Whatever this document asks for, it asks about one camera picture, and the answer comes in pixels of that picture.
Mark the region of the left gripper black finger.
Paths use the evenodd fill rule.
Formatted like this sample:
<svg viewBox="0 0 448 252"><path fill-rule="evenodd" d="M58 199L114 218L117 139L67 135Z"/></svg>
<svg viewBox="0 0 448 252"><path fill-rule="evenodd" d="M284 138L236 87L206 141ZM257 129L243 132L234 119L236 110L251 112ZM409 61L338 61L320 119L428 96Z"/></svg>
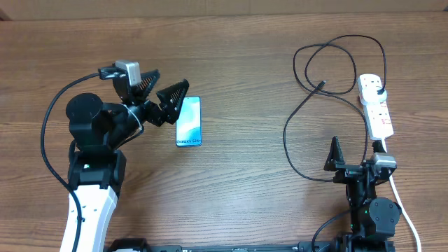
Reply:
<svg viewBox="0 0 448 252"><path fill-rule="evenodd" d="M141 74L141 83L136 88L136 98L146 100L160 78L158 69Z"/></svg>
<svg viewBox="0 0 448 252"><path fill-rule="evenodd" d="M179 119L183 100L186 97L189 86L189 82L183 79L156 93L160 100L162 117L165 122L174 124Z"/></svg>

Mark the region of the Samsung Galaxy smartphone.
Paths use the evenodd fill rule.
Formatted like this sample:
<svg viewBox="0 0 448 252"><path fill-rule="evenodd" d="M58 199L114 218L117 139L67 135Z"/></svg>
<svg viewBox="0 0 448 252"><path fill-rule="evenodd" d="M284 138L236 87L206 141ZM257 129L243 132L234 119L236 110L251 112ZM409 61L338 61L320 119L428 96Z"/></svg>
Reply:
<svg viewBox="0 0 448 252"><path fill-rule="evenodd" d="M193 147L202 145L202 111L200 97L186 97L176 121L176 145Z"/></svg>

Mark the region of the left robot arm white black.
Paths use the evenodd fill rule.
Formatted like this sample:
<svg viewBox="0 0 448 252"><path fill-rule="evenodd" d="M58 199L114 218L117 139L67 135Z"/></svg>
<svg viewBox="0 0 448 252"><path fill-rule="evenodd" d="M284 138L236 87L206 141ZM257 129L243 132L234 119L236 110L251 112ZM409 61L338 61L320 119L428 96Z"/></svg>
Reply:
<svg viewBox="0 0 448 252"><path fill-rule="evenodd" d="M160 73L130 73L110 66L96 77L113 82L119 104L82 93L66 106L69 131L67 185L69 216L61 251L103 251L106 233L125 178L127 158L120 147L144 133L145 123L174 124L189 88L186 79L157 92L159 103L148 99Z"/></svg>

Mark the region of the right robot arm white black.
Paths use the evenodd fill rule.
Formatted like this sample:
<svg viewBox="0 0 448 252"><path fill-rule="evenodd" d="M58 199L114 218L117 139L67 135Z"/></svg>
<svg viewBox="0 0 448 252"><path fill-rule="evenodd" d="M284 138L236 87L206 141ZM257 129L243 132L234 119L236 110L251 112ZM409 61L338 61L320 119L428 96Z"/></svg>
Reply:
<svg viewBox="0 0 448 252"><path fill-rule="evenodd" d="M378 197L376 186L389 181L397 162L379 141L374 142L373 148L369 160L359 165L347 164L338 138L332 138L323 169L335 173L334 183L346 186L351 231L338 234L330 242L329 251L393 252L396 249L389 239L395 235L402 208L388 198Z"/></svg>

